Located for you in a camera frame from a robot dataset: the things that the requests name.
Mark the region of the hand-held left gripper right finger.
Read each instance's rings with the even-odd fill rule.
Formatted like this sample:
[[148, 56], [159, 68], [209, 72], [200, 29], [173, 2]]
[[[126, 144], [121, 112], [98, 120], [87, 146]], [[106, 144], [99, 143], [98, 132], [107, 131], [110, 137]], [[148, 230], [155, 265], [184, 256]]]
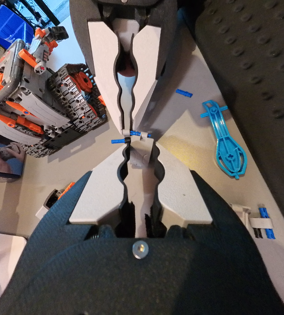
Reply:
[[153, 200], [153, 231], [211, 224], [212, 217], [190, 169], [158, 143], [154, 144], [153, 157], [158, 180]]

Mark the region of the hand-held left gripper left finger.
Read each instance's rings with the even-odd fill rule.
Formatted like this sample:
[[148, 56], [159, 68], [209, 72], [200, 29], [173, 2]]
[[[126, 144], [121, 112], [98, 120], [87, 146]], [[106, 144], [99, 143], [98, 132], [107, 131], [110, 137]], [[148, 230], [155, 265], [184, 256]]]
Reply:
[[128, 201], [124, 183], [129, 158], [130, 145], [123, 144], [92, 170], [69, 223], [107, 224], [113, 228], [123, 224], [133, 231], [133, 203]]

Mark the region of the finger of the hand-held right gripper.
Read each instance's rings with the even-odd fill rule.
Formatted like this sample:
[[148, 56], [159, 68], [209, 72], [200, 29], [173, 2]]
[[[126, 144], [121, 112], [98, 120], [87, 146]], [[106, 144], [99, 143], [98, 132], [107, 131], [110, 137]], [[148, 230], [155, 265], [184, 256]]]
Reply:
[[160, 27], [145, 26], [133, 38], [132, 53], [137, 65], [137, 76], [133, 86], [133, 130], [139, 130], [139, 125], [158, 81], [156, 79], [156, 70], [160, 34]]
[[120, 55], [119, 37], [103, 21], [89, 21], [88, 30], [95, 82], [119, 133], [129, 136], [130, 131], [124, 127], [124, 114], [120, 105], [121, 87], [116, 78], [116, 62]]

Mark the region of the small grey orange brick assembly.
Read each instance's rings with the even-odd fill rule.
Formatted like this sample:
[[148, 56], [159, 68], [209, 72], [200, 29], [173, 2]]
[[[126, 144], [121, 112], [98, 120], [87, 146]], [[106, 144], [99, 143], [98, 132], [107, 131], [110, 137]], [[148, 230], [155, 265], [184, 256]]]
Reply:
[[36, 213], [36, 217], [38, 220], [41, 220], [45, 214], [50, 210], [50, 208], [67, 192], [75, 182], [71, 182], [65, 189], [57, 190], [54, 189], [46, 198], [45, 202], [43, 203], [42, 207]]

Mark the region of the light blue paddle piece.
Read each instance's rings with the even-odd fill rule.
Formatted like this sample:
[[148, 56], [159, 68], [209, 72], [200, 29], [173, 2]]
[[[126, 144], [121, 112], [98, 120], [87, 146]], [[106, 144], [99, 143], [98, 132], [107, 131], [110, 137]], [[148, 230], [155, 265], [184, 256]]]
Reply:
[[227, 128], [223, 111], [228, 107], [226, 105], [220, 107], [214, 100], [205, 101], [202, 106], [205, 112], [200, 117], [209, 118], [216, 138], [216, 161], [223, 172], [239, 180], [246, 171], [247, 155]]

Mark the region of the blue storage bin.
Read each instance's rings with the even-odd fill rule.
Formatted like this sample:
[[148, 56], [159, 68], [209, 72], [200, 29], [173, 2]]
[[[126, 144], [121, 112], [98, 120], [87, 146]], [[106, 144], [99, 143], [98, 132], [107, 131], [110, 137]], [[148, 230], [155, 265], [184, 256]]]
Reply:
[[31, 44], [34, 38], [33, 28], [6, 6], [0, 6], [0, 46], [8, 49], [17, 39]]

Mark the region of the large grey tracked brick vehicle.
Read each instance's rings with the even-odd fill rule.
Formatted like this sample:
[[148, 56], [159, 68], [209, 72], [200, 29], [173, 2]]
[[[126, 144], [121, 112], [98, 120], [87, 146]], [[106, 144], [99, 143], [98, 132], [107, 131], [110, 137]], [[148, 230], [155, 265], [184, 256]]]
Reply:
[[107, 120], [101, 93], [85, 64], [47, 67], [63, 26], [38, 28], [31, 44], [17, 39], [0, 58], [0, 136], [36, 158], [59, 151]]

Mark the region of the grey sleeve with blue pins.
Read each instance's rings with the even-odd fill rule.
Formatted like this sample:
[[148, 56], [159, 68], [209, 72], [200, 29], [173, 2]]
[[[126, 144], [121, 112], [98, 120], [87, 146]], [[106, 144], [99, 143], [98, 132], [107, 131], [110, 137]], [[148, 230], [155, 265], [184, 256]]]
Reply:
[[267, 208], [261, 206], [258, 208], [259, 217], [249, 217], [249, 223], [251, 228], [253, 229], [255, 238], [263, 238], [262, 230], [265, 231], [267, 239], [275, 239], [275, 234], [273, 231], [273, 221], [269, 216]]

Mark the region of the blue cardboard box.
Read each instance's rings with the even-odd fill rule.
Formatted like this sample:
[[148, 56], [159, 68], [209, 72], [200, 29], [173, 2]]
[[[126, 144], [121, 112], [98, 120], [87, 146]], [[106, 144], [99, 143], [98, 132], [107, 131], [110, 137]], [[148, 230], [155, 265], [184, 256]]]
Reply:
[[26, 152], [21, 144], [0, 136], [0, 181], [12, 182], [22, 177]]

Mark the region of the black dimpled foam mat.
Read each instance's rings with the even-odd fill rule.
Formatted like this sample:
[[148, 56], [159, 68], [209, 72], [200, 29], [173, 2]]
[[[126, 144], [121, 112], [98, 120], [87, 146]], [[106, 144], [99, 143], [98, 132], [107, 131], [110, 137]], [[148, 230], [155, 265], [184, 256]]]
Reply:
[[188, 1], [182, 13], [284, 217], [284, 0]]

